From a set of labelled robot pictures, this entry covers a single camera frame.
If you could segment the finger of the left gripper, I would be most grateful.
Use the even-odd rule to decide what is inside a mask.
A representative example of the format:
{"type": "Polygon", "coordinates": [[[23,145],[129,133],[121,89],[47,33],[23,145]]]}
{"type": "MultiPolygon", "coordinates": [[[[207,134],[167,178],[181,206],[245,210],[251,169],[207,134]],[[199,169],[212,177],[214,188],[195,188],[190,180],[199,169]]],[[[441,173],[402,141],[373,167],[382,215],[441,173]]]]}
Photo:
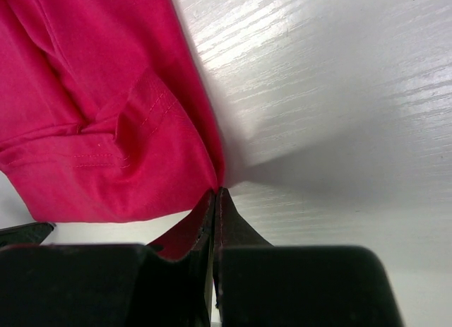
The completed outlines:
{"type": "Polygon", "coordinates": [[[54,224],[49,222],[33,222],[3,228],[0,231],[0,247],[15,244],[41,244],[54,231],[54,228],[54,224]]]}

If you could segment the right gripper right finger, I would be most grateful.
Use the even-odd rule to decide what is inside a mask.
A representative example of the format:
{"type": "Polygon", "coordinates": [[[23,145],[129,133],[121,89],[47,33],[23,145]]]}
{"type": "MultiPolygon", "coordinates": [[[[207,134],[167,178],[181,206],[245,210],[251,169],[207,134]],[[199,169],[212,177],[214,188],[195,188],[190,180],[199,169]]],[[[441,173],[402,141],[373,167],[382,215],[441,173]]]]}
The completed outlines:
{"type": "Polygon", "coordinates": [[[213,275],[224,326],[402,326],[386,270],[362,246],[273,246],[215,203],[213,275]]]}

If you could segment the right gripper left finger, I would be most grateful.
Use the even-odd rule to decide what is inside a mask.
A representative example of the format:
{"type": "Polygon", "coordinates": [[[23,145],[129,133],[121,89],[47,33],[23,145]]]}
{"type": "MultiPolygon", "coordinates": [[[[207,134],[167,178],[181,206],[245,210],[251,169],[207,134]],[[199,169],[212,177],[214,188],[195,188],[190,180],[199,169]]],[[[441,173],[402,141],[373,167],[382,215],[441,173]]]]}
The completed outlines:
{"type": "Polygon", "coordinates": [[[2,326],[209,326],[215,194],[149,244],[1,248],[2,326]]]}

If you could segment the pink t-shirt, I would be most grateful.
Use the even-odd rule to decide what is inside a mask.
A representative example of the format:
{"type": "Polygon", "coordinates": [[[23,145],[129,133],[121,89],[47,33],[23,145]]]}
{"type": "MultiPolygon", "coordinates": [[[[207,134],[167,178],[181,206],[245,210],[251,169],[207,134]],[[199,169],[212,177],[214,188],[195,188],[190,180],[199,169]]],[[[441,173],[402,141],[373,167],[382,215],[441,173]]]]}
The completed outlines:
{"type": "Polygon", "coordinates": [[[1,171],[38,221],[149,220],[217,190],[172,0],[1,0],[1,171]]]}

